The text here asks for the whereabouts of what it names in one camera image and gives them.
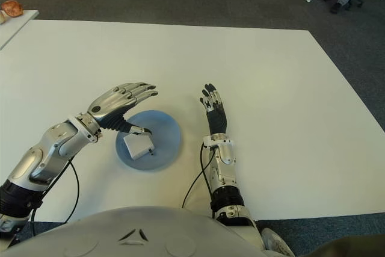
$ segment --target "black joint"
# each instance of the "black joint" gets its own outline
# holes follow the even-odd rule
[[[96,107],[93,107],[91,111],[93,113],[97,113],[98,111],[100,111],[100,109],[101,109],[101,107],[97,105]]]
[[[210,203],[211,210],[218,212],[221,208],[227,206],[244,206],[243,198],[239,189],[234,186],[223,186],[217,188],[212,193],[212,201]]]
[[[22,188],[9,180],[0,187],[0,214],[23,218],[42,205],[41,191]]]

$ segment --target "logo on robot head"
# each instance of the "logo on robot head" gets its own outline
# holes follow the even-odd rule
[[[149,241],[142,229],[131,230],[118,240],[120,245],[139,245],[144,246]]]

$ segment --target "bread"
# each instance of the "bread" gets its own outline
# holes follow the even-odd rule
[[[16,0],[7,0],[1,4],[1,8],[10,17],[18,17],[23,15],[23,7]]]

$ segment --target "small white object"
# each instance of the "small white object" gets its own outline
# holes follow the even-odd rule
[[[138,159],[147,153],[152,152],[155,147],[148,135],[129,134],[124,141],[132,159]]]

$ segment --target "shoe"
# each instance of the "shoe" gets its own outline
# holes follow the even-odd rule
[[[341,3],[336,2],[331,7],[330,12],[333,13],[333,14],[337,14],[341,7],[342,7]]]
[[[268,250],[272,250],[278,253],[281,253],[285,256],[295,257],[290,247],[286,244],[286,242],[279,237],[277,233],[269,228],[265,228],[261,233],[263,243]]]

